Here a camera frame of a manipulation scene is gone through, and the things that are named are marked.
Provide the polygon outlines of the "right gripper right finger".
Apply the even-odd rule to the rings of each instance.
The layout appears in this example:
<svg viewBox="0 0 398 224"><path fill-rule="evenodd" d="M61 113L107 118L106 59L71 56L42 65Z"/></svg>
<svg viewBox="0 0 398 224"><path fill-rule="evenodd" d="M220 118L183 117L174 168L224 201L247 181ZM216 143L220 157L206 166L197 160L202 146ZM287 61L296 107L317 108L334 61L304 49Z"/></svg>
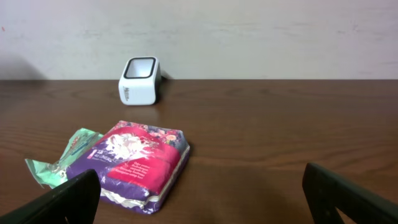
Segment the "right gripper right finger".
<svg viewBox="0 0 398 224"><path fill-rule="evenodd" d="M302 188L315 223L343 223L339 211L355 223L397 223L397 205L342 176L308 163Z"/></svg>

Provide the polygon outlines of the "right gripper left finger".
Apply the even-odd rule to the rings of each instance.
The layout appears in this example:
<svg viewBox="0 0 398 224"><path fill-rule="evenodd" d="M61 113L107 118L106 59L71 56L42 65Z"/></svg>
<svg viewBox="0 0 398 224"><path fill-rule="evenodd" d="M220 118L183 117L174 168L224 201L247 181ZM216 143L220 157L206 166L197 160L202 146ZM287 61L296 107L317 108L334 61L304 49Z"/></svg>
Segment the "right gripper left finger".
<svg viewBox="0 0 398 224"><path fill-rule="evenodd" d="M92 224L100 199L100 181L88 169L41 197L1 217L1 223Z"/></svg>

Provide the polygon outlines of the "green toilet wipes pack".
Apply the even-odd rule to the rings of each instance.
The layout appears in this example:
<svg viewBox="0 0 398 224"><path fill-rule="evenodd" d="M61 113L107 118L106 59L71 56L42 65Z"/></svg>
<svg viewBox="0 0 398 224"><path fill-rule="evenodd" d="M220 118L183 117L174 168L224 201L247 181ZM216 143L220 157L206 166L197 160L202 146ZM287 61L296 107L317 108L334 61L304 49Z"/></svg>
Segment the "green toilet wipes pack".
<svg viewBox="0 0 398 224"><path fill-rule="evenodd" d="M103 137L102 134L89 129L81 128L74 133L61 155L53 164L48 162L25 159L25 163L36 182L43 187L48 185L51 189L68 180L66 170L82 154L89 150Z"/></svg>

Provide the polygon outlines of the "purple red liner pack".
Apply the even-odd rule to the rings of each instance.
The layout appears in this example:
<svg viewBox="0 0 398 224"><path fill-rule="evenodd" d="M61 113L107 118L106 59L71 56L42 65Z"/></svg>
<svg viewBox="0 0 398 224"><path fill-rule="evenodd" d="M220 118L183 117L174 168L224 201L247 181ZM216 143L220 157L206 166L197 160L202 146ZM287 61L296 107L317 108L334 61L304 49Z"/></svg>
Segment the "purple red liner pack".
<svg viewBox="0 0 398 224"><path fill-rule="evenodd" d="M153 214L190 155L183 131L120 121L66 169L69 179L96 171L101 199L142 214Z"/></svg>

